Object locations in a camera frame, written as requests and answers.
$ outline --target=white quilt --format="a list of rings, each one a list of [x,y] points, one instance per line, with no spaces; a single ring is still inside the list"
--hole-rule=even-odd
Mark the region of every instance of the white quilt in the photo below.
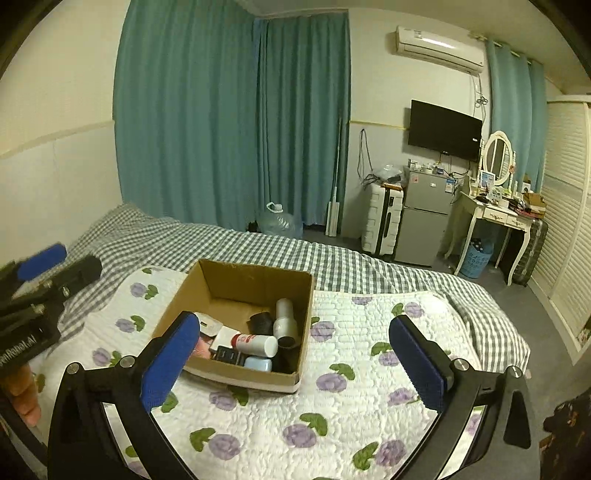
[[[88,315],[82,333],[37,359],[45,440],[66,366],[106,367],[120,355],[138,355],[185,276],[153,267],[134,272],[103,310]],[[433,293],[316,291],[296,394],[228,388],[183,373],[152,414],[201,480],[390,479],[436,416],[389,347],[391,311],[399,303],[427,339],[480,368],[460,316]],[[130,468],[147,476],[114,406],[106,411]],[[470,418],[442,476],[461,464],[479,419],[479,411]]]

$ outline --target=purple flower pattern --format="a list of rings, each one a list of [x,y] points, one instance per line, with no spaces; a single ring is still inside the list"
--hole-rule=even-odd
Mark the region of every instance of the purple flower pattern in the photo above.
[[[125,333],[132,333],[135,331],[135,323],[127,319],[119,319],[115,322],[117,328]]]
[[[221,433],[208,442],[209,449],[220,460],[230,460],[240,453],[240,442],[236,437]]]
[[[383,365],[384,367],[395,367],[396,365],[400,364],[400,360],[396,354],[392,351],[382,353],[378,358],[379,364]]]
[[[283,430],[283,438],[290,447],[309,448],[316,445],[314,430],[301,423],[286,427]]]
[[[341,374],[324,374],[318,377],[316,386],[319,390],[339,393],[347,388],[347,381]]]
[[[232,411],[236,408],[236,399],[229,391],[211,392],[209,394],[209,403],[220,410]]]
[[[375,463],[381,466],[395,466],[406,455],[406,448],[402,440],[384,442],[375,454]]]
[[[476,434],[481,418],[481,415],[475,413],[474,415],[472,415],[472,417],[470,417],[470,420],[468,420],[468,424],[466,425],[466,431],[470,436],[473,437]]]
[[[111,354],[104,348],[97,348],[92,352],[92,361],[97,367],[106,367],[111,362]]]
[[[141,283],[134,283],[131,286],[130,291],[134,297],[141,298],[144,295],[146,295],[146,292],[148,291],[148,287],[146,287],[145,285],[143,285]]]
[[[318,322],[310,329],[310,335],[317,342],[330,340],[335,332],[335,324],[332,322]]]
[[[414,400],[416,393],[408,388],[397,388],[388,396],[388,407],[394,405],[403,405],[411,400]]]
[[[351,301],[356,305],[367,305],[370,301],[372,301],[372,297],[352,297]]]
[[[406,313],[409,318],[418,319],[425,313],[425,311],[417,302],[411,301],[404,307],[404,313]]]

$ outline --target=pink item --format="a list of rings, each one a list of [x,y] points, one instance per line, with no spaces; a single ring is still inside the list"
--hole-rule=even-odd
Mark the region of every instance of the pink item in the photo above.
[[[212,357],[212,354],[209,352],[209,345],[201,337],[199,337],[199,340],[197,340],[197,345],[195,345],[191,356],[198,356],[207,359]]]

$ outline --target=plastic bag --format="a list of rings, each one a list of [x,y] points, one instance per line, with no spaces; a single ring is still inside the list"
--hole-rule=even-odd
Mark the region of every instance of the plastic bag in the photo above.
[[[403,171],[394,165],[384,165],[376,172],[376,175],[392,185],[402,185],[404,179]]]

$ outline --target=mini fridge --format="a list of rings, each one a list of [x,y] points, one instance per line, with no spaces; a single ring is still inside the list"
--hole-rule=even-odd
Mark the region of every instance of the mini fridge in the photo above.
[[[454,180],[409,172],[394,260],[431,267],[452,209]]]

